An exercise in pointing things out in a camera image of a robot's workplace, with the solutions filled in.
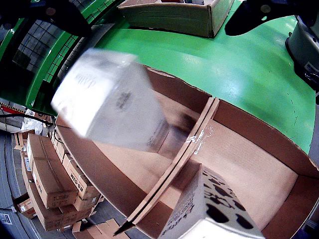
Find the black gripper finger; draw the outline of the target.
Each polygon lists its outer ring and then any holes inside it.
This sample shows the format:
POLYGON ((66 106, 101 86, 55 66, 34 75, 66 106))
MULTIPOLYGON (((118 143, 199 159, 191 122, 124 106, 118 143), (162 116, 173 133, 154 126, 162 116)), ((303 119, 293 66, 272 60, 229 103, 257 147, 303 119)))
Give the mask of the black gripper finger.
POLYGON ((30 18, 51 23, 76 36, 87 37, 92 30, 80 10, 67 0, 2 0, 0 24, 12 29, 20 18, 30 18))
POLYGON ((245 0, 225 25, 229 36, 242 35, 280 17, 297 15, 308 27, 315 26, 319 12, 317 0, 245 0))

